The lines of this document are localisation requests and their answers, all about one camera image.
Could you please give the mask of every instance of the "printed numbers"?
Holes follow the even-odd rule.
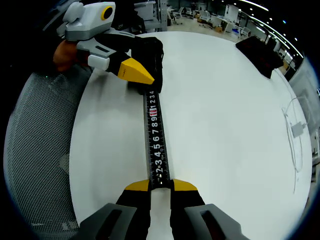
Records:
[[[155,117],[158,115],[156,108],[150,108],[149,112],[150,112],[150,117]]]
[[[163,184],[164,180],[164,167],[165,162],[165,149],[163,146],[163,139],[162,136],[162,123],[160,122],[161,119],[158,117],[161,117],[161,112],[159,109],[159,97],[158,94],[155,91],[149,91],[147,94],[147,121],[148,121],[148,134],[150,137],[150,140],[153,140],[150,142],[150,150],[149,150],[149,157],[150,161],[152,163],[152,171],[155,175],[154,177],[158,180],[158,184]]]

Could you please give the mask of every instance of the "tape measure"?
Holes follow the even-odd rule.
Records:
[[[145,139],[151,189],[170,188],[170,173],[159,94],[144,93]]]

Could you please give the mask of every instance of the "ceiling light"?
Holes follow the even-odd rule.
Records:
[[[285,39],[285,40],[288,42],[288,44],[290,44],[290,45],[293,47],[294,50],[296,50],[296,52],[300,55],[300,57],[304,58],[304,56],[298,51],[298,49],[296,49],[295,46],[293,46],[293,44],[292,44],[291,42],[289,42],[284,36],[282,36],[279,32],[277,32],[277,31],[276,31],[275,29],[273,29],[271,26],[265,24],[263,21],[255,18],[254,16],[251,16],[250,18],[256,20],[257,22],[259,22],[259,23],[261,23],[261,24],[266,25],[268,28],[270,28],[271,30],[275,31],[277,34],[279,34],[280,37],[282,37],[283,39]]]
[[[245,3],[247,3],[247,4],[252,4],[252,5],[254,5],[254,6],[258,7],[258,8],[261,8],[261,9],[263,9],[263,10],[269,11],[268,8],[266,8],[266,7],[264,7],[264,6],[260,6],[260,5],[254,3],[254,2],[247,1],[247,0],[239,0],[239,1],[245,2]]]

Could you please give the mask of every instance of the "robotic arm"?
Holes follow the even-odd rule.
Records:
[[[89,53],[89,66],[111,72],[129,82],[151,85],[155,80],[151,74],[126,54],[138,37],[111,28],[115,9],[114,2],[72,3],[63,17],[67,22],[65,38],[78,42],[77,49]]]

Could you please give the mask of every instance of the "round white table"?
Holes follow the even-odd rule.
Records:
[[[288,82],[278,70],[265,78],[231,41],[190,32],[143,37],[163,43],[160,101],[171,178],[195,185],[249,239],[288,237],[304,210],[312,170],[305,128],[301,145],[292,141],[295,176],[282,112],[295,97]],[[80,101],[69,159],[78,223],[148,178],[143,96],[127,84],[95,70]],[[297,100],[288,118],[306,122]],[[173,239],[170,190],[156,189],[151,197],[147,239]]]

